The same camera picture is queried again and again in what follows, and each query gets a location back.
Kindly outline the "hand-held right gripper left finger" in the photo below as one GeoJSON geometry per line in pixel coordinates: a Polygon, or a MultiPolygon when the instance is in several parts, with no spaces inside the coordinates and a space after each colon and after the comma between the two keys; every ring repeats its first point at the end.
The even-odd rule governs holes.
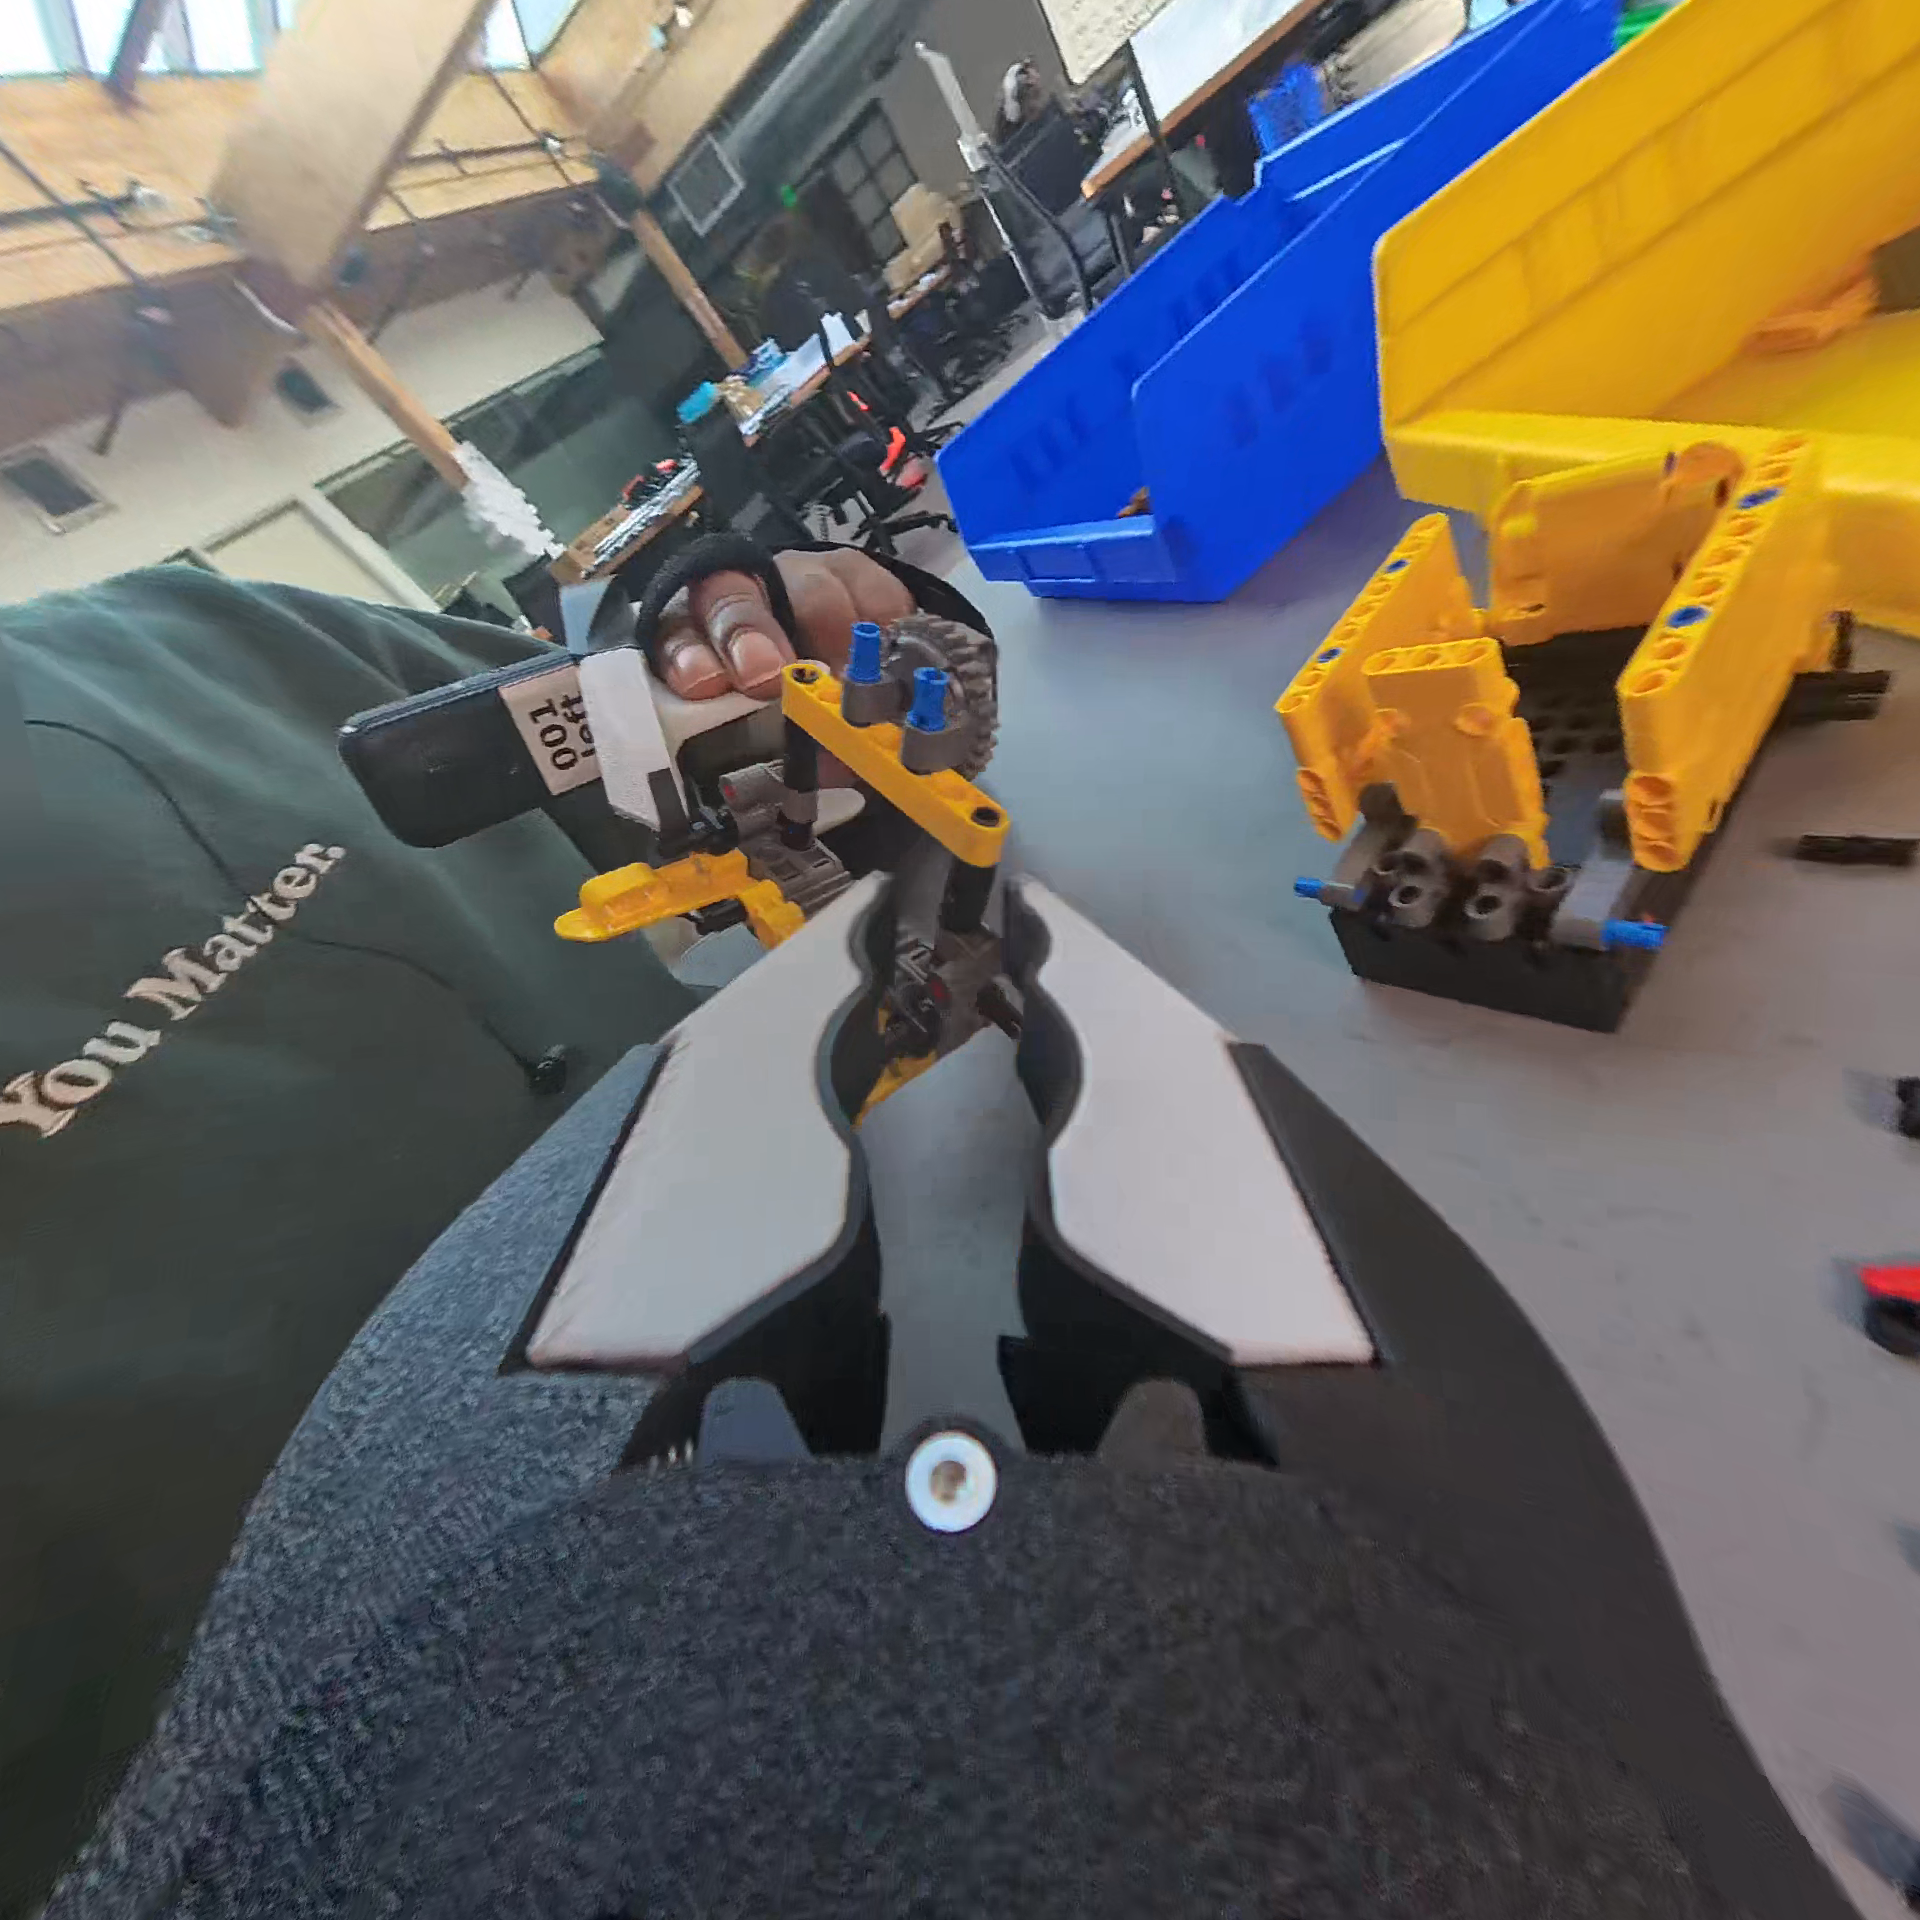
{"type": "Polygon", "coordinates": [[[852,1231],[829,1028],[871,983],[857,879],[664,1045],[525,1336],[535,1370],[683,1370],[785,1302],[852,1231]]]}

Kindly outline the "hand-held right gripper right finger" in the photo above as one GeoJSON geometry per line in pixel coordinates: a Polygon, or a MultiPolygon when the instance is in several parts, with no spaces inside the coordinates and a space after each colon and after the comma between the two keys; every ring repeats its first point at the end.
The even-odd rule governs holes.
{"type": "Polygon", "coordinates": [[[1240,1370],[1370,1365],[1234,1034],[1048,885],[1019,877],[1025,1010],[1064,1045],[1048,1211],[1096,1283],[1240,1370]]]}

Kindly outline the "lego axle and gear assembly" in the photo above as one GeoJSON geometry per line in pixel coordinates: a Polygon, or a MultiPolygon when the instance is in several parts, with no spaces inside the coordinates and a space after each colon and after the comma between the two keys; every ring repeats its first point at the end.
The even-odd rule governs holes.
{"type": "Polygon", "coordinates": [[[824,770],[842,763],[913,830],[908,853],[945,885],[930,916],[892,906],[843,1093],[849,1115],[864,1119],[979,1030],[1021,1034],[989,922],[1010,821],[976,783],[1000,727],[995,648],[938,614],[857,621],[849,669],[791,663],[777,706],[779,759],[724,776],[719,808],[659,789],[656,860],[587,877],[556,933],[608,943],[667,922],[720,922],[749,927],[767,950],[799,936],[852,885],[824,834],[824,770]]]}

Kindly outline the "yellow lego robot body model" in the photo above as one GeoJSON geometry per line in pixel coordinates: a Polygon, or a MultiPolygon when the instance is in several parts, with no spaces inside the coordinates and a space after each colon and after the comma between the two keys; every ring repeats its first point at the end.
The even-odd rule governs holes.
{"type": "Polygon", "coordinates": [[[1517,480],[1487,597],[1417,519],[1277,700],[1371,986],[1616,1034],[1770,742],[1879,714],[1823,450],[1697,438],[1517,480]]]}

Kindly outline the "pile of small lego pins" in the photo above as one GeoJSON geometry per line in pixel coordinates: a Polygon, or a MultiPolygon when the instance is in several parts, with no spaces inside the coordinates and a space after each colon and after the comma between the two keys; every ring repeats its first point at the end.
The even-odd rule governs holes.
{"type": "MultiPolygon", "coordinates": [[[[1789,856],[1803,863],[1913,872],[1913,834],[1801,832],[1789,840],[1789,856]]],[[[1917,1142],[1917,1075],[1890,1076],[1871,1091],[1873,1111],[1903,1141],[1917,1142]]],[[[1863,1262],[1856,1267],[1858,1324],[1887,1352],[1917,1359],[1917,1262],[1915,1256],[1863,1262]]]]}

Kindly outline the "person's left hand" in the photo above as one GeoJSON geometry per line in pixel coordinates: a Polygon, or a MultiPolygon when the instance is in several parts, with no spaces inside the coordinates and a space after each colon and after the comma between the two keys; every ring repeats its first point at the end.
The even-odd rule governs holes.
{"type": "Polygon", "coordinates": [[[740,693],[777,696],[785,667],[813,661],[842,674],[852,627],[889,624],[917,607],[914,594],[876,557],[855,548],[776,556],[791,616],[740,570],[719,570],[666,603],[656,631],[656,674],[685,701],[740,693]]]}

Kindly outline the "black office chair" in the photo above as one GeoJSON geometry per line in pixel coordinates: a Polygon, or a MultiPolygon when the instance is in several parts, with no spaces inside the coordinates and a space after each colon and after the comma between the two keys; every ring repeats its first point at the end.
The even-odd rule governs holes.
{"type": "Polygon", "coordinates": [[[832,527],[852,516],[849,539],[881,559],[895,557],[906,535],[959,535],[948,512],[924,503],[927,467],[896,422],[839,380],[824,389],[824,407],[824,450],[802,485],[809,507],[832,527]]]}

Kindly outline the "blue plastic bin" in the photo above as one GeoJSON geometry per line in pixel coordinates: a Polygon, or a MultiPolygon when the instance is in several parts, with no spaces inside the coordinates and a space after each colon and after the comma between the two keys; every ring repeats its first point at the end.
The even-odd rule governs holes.
{"type": "Polygon", "coordinates": [[[1613,52],[1619,4],[1507,11],[1261,155],[940,452],[976,570],[1213,603],[1377,460],[1383,234],[1613,52]]]}

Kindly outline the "white printed board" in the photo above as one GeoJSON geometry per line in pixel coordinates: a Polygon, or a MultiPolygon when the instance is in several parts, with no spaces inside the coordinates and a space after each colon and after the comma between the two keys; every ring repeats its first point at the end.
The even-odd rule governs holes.
{"type": "Polygon", "coordinates": [[[1040,3],[1048,32],[1071,85],[1085,85],[1100,67],[1115,60],[1168,3],[1040,3]]]}

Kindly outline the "yellow plastic bin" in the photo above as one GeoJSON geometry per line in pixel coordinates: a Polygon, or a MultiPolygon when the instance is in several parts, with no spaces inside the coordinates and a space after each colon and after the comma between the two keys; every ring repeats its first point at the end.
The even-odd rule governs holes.
{"type": "Polygon", "coordinates": [[[1810,436],[1840,603],[1917,632],[1915,303],[1849,320],[1915,250],[1917,4],[1690,3],[1377,250],[1404,498],[1682,440],[1810,436]]]}

